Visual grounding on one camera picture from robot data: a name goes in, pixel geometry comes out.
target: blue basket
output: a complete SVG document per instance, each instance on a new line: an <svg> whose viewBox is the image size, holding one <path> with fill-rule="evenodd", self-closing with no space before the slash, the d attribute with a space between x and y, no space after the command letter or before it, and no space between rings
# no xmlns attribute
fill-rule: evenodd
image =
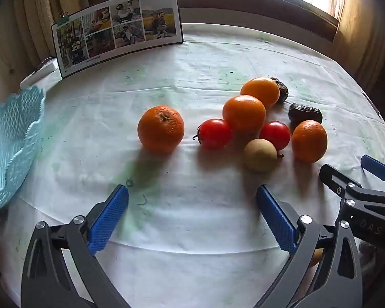
<svg viewBox="0 0 385 308"><path fill-rule="evenodd" d="M33 163L44 116L43 90L11 94L0 105L0 209L16 193Z"/></svg>

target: red tomato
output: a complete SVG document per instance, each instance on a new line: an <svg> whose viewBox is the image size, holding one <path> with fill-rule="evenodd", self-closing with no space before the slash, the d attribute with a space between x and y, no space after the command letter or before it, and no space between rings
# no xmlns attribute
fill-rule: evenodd
<svg viewBox="0 0 385 308"><path fill-rule="evenodd" d="M220 149L231 140L231 128L223 119L209 119L203 122L197 129L200 144L207 149Z"/></svg>
<svg viewBox="0 0 385 308"><path fill-rule="evenodd" d="M284 149L290 142L290 129L280 121L266 123L259 133L260 139L268 140L274 145L277 151Z"/></svg>

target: table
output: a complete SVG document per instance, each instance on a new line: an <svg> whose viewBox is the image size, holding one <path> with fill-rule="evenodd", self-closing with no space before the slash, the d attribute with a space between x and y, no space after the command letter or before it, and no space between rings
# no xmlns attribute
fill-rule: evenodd
<svg viewBox="0 0 385 308"><path fill-rule="evenodd" d="M385 190L360 168L364 154L385 162L385 122L336 62L256 30L183 29L184 44L120 57L62 81L55 71L39 82L56 86L47 93L41 151L12 201L2 244L4 282L16 302L34 225L85 215L117 184L128 186L129 208L97 259L137 308L253 307L288 257L255 206L261 184L323 224L333 224L339 210L338 197L318 178L324 163L365 188ZM244 141L205 152L192 140L201 122L222 117L223 104L243 83L265 75L290 93L268 120L289 124L293 102L321 110L329 145L317 163L294 160L288 146L277 169L261 175L242 167ZM173 107L185 122L184 139L170 156L148 154L138 141L138 120L155 105Z"/></svg>

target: blue gripper pad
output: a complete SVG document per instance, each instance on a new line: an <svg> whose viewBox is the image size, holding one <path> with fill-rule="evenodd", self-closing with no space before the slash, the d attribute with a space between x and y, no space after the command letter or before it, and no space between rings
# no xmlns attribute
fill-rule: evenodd
<svg viewBox="0 0 385 308"><path fill-rule="evenodd" d="M121 186L109 200L104 210L95 220L89 230L89 242L87 245L90 254L93 256L107 245L113 231L128 207L128 190Z"/></svg>
<svg viewBox="0 0 385 308"><path fill-rule="evenodd" d="M278 203L264 185L261 185L255 196L258 208L270 227L281 250L294 253L296 246L296 229L288 220Z"/></svg>
<svg viewBox="0 0 385 308"><path fill-rule="evenodd" d="M385 181L385 164L382 162L375 160L369 155L364 155L361 157L361 167Z"/></svg>

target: tangerine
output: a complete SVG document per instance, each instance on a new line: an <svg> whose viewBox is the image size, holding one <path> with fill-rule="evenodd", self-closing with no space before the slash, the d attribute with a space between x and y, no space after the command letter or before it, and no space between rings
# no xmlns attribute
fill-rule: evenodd
<svg viewBox="0 0 385 308"><path fill-rule="evenodd" d="M326 152L328 138L325 128L315 120L305 120L292 133L292 151L299 160L318 161Z"/></svg>
<svg viewBox="0 0 385 308"><path fill-rule="evenodd" d="M266 109L271 108L280 98L280 88L270 78L255 78L249 80L241 88L241 95L251 95L258 98Z"/></svg>
<svg viewBox="0 0 385 308"><path fill-rule="evenodd" d="M138 138L148 151L170 153L184 136L181 115L167 106L156 106L146 111L138 122Z"/></svg>
<svg viewBox="0 0 385 308"><path fill-rule="evenodd" d="M230 98L223 107L223 119L236 132L250 133L259 130L265 117L264 105L249 95Z"/></svg>
<svg viewBox="0 0 385 308"><path fill-rule="evenodd" d="M323 248L315 249L314 254L312 255L312 259L311 259L308 267L313 267L313 266L317 265L322 259L322 254L323 254Z"/></svg>

